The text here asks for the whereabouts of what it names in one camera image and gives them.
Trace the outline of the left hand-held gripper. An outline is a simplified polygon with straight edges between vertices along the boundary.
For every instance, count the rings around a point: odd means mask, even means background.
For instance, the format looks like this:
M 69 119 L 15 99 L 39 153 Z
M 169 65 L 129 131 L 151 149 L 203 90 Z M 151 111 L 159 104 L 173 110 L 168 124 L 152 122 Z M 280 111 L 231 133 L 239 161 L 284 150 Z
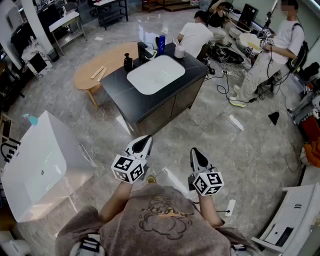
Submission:
M 117 154 L 111 170 L 119 181 L 133 184 L 137 180 L 144 180 L 147 173 L 147 158 L 151 154 L 153 137 L 143 135 L 132 140 L 127 150 Z

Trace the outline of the brown printed t-shirt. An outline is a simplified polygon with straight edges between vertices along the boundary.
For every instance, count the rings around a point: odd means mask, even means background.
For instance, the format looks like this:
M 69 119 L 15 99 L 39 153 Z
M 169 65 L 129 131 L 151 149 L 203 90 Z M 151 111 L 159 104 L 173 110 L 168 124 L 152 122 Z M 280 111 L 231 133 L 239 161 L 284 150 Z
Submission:
M 171 186 L 132 191 L 107 223 L 84 206 L 58 233 L 56 256 L 262 256 L 236 228 L 213 228 L 200 205 Z

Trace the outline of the white mug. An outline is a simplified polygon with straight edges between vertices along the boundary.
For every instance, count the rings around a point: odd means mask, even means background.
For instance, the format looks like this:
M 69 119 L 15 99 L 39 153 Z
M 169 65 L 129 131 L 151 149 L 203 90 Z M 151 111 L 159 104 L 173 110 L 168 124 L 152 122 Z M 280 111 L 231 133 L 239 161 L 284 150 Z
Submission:
M 185 48 L 181 45 L 177 45 L 174 50 L 174 57 L 177 59 L 182 59 L 186 57 L 188 53 L 186 52 Z

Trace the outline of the white metal frame desk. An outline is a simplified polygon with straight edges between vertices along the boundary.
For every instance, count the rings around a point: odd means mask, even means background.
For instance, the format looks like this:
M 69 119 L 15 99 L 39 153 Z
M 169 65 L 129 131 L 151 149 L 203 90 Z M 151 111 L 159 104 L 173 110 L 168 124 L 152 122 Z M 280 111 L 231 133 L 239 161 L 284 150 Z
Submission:
M 61 39 L 57 39 L 55 36 L 55 32 L 57 32 L 62 27 L 67 27 L 72 23 L 76 23 L 78 29 L 71 32 L 70 34 L 62 37 Z M 51 32 L 56 45 L 58 46 L 59 51 L 64 56 L 64 52 L 62 50 L 62 47 L 70 43 L 71 41 L 75 40 L 76 38 L 83 36 L 87 40 L 87 36 L 85 33 L 85 30 L 82 26 L 80 14 L 77 11 L 70 11 L 68 12 L 64 17 L 57 20 L 55 23 L 51 24 L 49 26 L 49 31 Z

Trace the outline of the orange cloth bag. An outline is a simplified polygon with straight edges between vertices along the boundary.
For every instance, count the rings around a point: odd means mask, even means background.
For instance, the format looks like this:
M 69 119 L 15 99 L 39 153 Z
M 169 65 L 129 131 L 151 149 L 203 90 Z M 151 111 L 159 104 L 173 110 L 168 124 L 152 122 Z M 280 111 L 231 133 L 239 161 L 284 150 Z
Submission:
M 304 146 L 306 158 L 314 167 L 320 168 L 320 137 L 317 141 L 311 141 Z

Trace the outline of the black triangular floor object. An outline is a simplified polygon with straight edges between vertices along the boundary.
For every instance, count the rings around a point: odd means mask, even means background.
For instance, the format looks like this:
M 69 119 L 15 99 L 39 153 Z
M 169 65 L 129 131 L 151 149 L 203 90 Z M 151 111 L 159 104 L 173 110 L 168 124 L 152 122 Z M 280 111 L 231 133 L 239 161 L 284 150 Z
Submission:
M 270 121 L 276 126 L 278 119 L 280 117 L 280 113 L 278 111 L 275 111 L 275 112 L 269 114 L 268 117 L 269 117 Z

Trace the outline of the person's right forearm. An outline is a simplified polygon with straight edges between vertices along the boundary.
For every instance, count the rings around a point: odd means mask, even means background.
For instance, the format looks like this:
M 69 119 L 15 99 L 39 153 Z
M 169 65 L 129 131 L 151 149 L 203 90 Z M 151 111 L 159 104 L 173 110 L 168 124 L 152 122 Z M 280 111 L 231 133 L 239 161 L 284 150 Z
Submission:
M 198 194 L 198 199 L 200 214 L 203 219 L 206 220 L 213 228 L 219 228 L 223 226 L 224 223 L 216 211 L 212 197 L 209 195 L 202 196 Z

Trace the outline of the black bathtub faucet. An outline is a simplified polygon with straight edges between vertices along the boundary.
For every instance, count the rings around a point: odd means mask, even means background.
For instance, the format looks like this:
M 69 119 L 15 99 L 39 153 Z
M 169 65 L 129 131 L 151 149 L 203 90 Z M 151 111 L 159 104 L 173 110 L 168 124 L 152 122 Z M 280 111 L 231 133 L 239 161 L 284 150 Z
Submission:
M 8 138 L 8 140 L 6 142 L 3 142 L 0 145 L 0 153 L 6 163 L 9 163 L 12 160 L 16 151 L 18 150 L 18 146 L 20 146 L 20 145 L 21 145 L 20 141 L 17 141 L 13 138 L 10 138 L 10 137 Z

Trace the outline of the white sink basin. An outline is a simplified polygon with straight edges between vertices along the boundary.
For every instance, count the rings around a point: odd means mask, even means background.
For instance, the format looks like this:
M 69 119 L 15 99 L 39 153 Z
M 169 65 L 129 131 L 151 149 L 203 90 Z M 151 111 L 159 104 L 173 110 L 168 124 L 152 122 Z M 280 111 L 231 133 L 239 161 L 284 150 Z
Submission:
M 185 68 L 161 55 L 130 71 L 127 80 L 143 95 L 153 95 L 185 74 Z

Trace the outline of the black vanity cabinet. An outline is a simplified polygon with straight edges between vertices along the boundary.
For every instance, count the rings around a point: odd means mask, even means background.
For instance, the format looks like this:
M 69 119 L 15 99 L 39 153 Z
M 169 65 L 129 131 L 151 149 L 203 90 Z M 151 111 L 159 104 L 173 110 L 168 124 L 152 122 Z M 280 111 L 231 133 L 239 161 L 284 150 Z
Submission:
M 190 54 L 181 59 L 175 58 L 175 48 L 174 43 L 169 43 L 161 55 L 170 56 L 180 63 L 185 74 L 152 95 L 140 93 L 127 80 L 129 72 L 123 67 L 101 80 L 126 124 L 137 136 L 154 135 L 184 110 L 191 108 L 205 80 L 208 67 Z M 143 64 L 135 59 L 133 70 Z

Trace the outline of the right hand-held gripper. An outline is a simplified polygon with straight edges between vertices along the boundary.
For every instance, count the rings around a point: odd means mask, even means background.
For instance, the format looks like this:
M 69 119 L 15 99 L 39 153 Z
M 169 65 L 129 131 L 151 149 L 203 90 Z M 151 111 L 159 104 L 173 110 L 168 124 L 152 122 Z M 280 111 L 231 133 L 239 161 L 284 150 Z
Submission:
M 190 167 L 194 172 L 188 177 L 190 191 L 196 191 L 201 196 L 211 196 L 225 185 L 221 172 L 213 166 L 209 156 L 196 147 L 190 150 Z

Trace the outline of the black soap dispenser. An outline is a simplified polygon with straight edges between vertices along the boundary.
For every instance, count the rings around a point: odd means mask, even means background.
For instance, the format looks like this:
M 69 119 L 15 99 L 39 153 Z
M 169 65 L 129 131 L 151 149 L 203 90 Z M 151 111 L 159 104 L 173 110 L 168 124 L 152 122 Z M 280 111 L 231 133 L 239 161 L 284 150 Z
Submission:
M 133 59 L 130 57 L 129 53 L 125 53 L 124 56 L 123 67 L 125 71 L 130 72 L 133 70 Z

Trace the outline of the white bathtub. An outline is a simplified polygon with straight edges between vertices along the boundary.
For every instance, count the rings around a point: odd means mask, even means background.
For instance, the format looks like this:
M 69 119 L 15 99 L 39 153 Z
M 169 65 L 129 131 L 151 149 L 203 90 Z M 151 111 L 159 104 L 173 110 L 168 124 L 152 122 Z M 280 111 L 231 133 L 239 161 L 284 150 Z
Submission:
M 73 131 L 48 111 L 13 151 L 7 154 L 1 181 L 18 223 L 44 218 L 90 180 L 97 167 Z

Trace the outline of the white power strip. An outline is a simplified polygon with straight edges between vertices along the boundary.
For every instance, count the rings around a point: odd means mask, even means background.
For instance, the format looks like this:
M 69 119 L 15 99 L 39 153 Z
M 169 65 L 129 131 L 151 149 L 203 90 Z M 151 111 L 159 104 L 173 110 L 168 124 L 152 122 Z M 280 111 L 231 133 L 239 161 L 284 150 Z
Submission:
M 235 199 L 231 199 L 228 202 L 227 209 L 226 209 L 226 212 L 225 212 L 225 216 L 226 217 L 230 217 L 232 215 L 233 210 L 235 208 L 235 204 L 236 204 L 236 200 Z

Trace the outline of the fried egg shaped cushion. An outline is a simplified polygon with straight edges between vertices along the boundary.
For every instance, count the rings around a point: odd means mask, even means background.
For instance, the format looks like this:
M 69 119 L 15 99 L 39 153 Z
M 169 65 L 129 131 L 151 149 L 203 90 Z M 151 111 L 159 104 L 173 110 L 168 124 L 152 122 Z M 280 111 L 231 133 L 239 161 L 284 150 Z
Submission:
M 253 47 L 253 52 L 256 54 L 260 54 L 262 52 L 262 48 L 260 47 L 261 40 L 252 33 L 241 33 L 236 39 L 237 48 L 244 54 L 246 47 Z

